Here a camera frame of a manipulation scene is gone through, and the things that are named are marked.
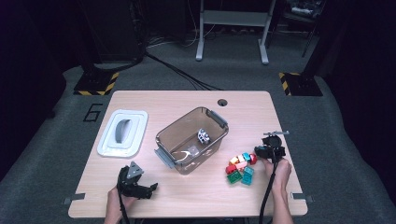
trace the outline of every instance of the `white tray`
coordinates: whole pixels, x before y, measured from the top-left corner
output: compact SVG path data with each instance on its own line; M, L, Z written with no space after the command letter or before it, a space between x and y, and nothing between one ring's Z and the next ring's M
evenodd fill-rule
M140 148L148 117L142 110L114 111L100 139L98 153L105 157L132 157Z

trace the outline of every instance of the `plastic bin handle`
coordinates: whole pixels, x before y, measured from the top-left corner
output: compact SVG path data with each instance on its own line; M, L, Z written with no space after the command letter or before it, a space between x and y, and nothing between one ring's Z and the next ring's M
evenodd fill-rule
M212 118L221 128L228 126L227 120L222 118L218 113L213 110L206 110L206 114Z
M175 167L175 164L163 151L163 148L159 147L158 149L154 149L154 151L157 154L157 156L163 161L163 163L165 163L165 165L169 166L169 168L171 169Z

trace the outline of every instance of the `table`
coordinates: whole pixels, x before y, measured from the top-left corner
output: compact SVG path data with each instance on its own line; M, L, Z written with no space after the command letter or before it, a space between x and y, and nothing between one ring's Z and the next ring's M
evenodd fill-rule
M276 0L271 0L268 12L239 12L239 11L218 11L218 10L205 10L204 0L201 0L200 10L200 26L199 26L199 42L197 53L195 56L196 61L201 61L204 53L204 24L222 24L222 25L244 25L244 26L259 26L264 27L262 39L259 39L260 55L262 63L268 64L268 55L265 48L265 38L268 35L274 7Z
M218 104L221 99L227 101L226 106ZM228 121L230 130L222 139L219 151L189 175L181 175L176 169L169 169L155 154L155 136L198 106L217 112ZM148 112L141 147L132 158L105 158L96 150L107 121L117 109ZM266 91L116 91L76 190L76 194L85 193L85 198L71 203L69 216L104 217L107 192L116 185L120 169L134 161L145 172L139 185L148 187L158 183L159 186L151 199L136 201L128 211L129 217L257 217L268 185L263 163L259 161L251 166L255 170L251 186L241 182L231 185L225 168L232 157L252 153L255 146L262 144L262 134L273 131L282 129ZM279 137L292 164L285 138ZM294 168L287 191L302 192ZM293 216L306 214L304 200L294 200L289 195L289 203ZM272 196L264 214L273 214Z

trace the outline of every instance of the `wooden tabletop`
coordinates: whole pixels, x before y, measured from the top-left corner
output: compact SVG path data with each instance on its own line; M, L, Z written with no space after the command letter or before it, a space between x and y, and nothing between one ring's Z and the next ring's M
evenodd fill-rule
M220 99L226 100L227 105L219 105ZM181 175L156 155L155 136L198 106L217 112L228 121L230 130L222 139L219 151L189 175ZM118 109L148 113L142 144L132 158L105 158L97 152L107 122ZM293 134L292 130L281 129L271 96L266 91L116 91L76 190L76 194L85 193L85 198L71 203L69 216L104 217L107 192L116 185L120 169L134 161L144 170L138 184L149 187L158 183L158 188L151 199L136 201L128 211L129 217L257 217L268 185L263 163L258 161L250 166L254 169L250 186L241 182L230 184L225 168L232 157L253 153L254 147L262 144L263 133L274 131ZM279 137L286 150L285 158L292 165L285 138ZM291 214L306 214L306 202L290 197L291 192L302 192L294 167L287 191ZM272 213L270 196L264 214Z

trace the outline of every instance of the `toy block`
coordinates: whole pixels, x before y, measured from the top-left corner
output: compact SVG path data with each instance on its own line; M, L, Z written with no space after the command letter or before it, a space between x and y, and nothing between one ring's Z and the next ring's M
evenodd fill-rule
M208 144L210 141L209 134L204 129L198 131L198 139L202 144Z
M254 154L250 154L250 165L254 165L257 162L257 156Z
M244 174L242 177L242 184L251 185L252 175Z
M239 162L238 158L237 158L237 157L234 157L234 158L232 158L232 159L230 160L229 165L235 165L235 164L237 164L238 162Z
M254 174L254 169L251 167L245 167L244 169L244 175L253 175Z
M229 165L225 168L225 173L227 173L227 175L231 174L234 171L236 171L235 165Z
M238 171L232 172L230 175L227 175L228 180L230 183L236 183L242 179L242 175Z
M244 162L244 161L245 161L245 158L244 158L244 156L239 155L239 156L238 156L238 160L239 160L239 162Z
M248 162L247 161L239 162L235 166L236 166L236 169L243 170L246 166L248 166Z
M247 152L244 152L242 156L244 157L245 161L250 162L250 155Z

